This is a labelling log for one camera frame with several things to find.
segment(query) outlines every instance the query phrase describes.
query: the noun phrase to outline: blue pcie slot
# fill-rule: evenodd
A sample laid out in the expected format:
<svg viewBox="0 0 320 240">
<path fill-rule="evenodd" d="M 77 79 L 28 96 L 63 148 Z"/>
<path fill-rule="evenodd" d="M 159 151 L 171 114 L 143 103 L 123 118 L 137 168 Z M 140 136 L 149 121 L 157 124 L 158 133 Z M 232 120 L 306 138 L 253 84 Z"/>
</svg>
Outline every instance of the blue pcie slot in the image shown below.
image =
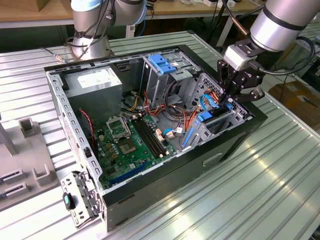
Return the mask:
<svg viewBox="0 0 320 240">
<path fill-rule="evenodd" d="M 189 138 L 191 137 L 191 134 L 194 132 L 194 128 L 192 127 L 186 136 L 184 143 L 182 144 L 182 147 L 185 147 L 187 145 L 187 142 L 189 141 Z"/>
<path fill-rule="evenodd" d="M 130 178 L 131 176 L 135 175 L 136 173 L 139 173 L 141 172 L 145 166 L 148 164 L 148 162 L 146 161 L 145 163 L 143 163 L 142 165 L 136 167 L 135 169 L 131 170 L 131 171 L 128 171 L 127 173 L 121 175 L 121 176 L 118 176 L 116 177 L 115 179 L 112 179 L 110 180 L 110 185 L 113 185 L 113 184 L 117 184 L 127 178 Z"/>
</svg>

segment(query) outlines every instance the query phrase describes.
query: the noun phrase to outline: green circuit board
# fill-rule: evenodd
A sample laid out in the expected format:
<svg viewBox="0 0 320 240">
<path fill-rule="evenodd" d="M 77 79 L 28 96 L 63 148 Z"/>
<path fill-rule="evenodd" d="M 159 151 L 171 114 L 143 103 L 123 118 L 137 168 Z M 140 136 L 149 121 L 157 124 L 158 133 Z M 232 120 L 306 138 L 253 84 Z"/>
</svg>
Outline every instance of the green circuit board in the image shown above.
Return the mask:
<svg viewBox="0 0 320 240">
<path fill-rule="evenodd" d="M 143 121 L 156 137 L 155 129 L 157 126 L 152 118 L 146 115 L 143 117 Z M 98 140 L 98 162 L 103 172 L 99 179 L 104 188 L 112 187 L 115 184 L 114 181 L 118 180 L 119 177 L 124 178 L 124 181 L 176 154 L 172 145 L 167 143 L 164 146 L 159 142 L 167 151 L 167 154 L 164 154 L 163 157 L 155 158 L 130 119 L 126 120 L 126 124 L 131 132 L 131 136 L 128 139 L 122 138 L 118 142 L 114 142 L 107 125 L 94 131 L 95 137 Z"/>
</svg>

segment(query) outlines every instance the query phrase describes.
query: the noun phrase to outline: black latch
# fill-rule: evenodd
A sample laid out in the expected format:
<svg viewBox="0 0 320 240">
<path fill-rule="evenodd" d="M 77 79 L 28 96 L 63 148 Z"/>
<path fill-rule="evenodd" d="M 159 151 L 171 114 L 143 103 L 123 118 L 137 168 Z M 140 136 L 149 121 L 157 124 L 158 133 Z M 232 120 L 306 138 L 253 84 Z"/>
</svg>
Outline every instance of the black latch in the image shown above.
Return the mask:
<svg viewBox="0 0 320 240">
<path fill-rule="evenodd" d="M 76 208 L 76 205 L 75 205 L 74 199 L 71 196 L 71 193 L 64 192 L 62 195 L 62 198 L 64 201 L 65 208 L 67 210 L 72 210 Z"/>
</svg>

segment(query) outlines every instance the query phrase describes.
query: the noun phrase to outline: motherboard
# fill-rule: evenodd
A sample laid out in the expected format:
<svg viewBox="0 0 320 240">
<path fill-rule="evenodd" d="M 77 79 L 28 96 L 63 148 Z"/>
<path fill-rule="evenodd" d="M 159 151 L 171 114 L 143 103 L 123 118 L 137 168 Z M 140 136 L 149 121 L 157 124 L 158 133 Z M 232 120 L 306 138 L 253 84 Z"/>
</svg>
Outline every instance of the motherboard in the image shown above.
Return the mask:
<svg viewBox="0 0 320 240">
<path fill-rule="evenodd" d="M 157 129 L 146 114 L 129 119 L 115 117 L 94 131 L 98 140 L 98 162 L 103 170 L 100 182 L 104 188 L 177 154 L 173 146 L 157 134 Z"/>
</svg>

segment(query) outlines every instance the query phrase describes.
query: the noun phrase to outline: chip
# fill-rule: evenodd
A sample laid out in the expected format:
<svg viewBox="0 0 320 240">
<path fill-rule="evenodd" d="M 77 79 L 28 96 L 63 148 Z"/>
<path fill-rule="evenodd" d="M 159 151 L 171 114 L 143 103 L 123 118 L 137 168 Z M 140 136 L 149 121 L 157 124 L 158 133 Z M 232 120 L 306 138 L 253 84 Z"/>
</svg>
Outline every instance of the chip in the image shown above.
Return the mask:
<svg viewBox="0 0 320 240">
<path fill-rule="evenodd" d="M 120 141 L 117 145 L 119 146 L 123 155 L 127 155 L 137 150 L 134 142 L 130 138 Z"/>
<path fill-rule="evenodd" d="M 111 175 L 116 172 L 116 169 L 114 167 L 111 167 L 111 168 L 107 169 L 106 172 L 108 173 L 108 175 Z"/>
</svg>

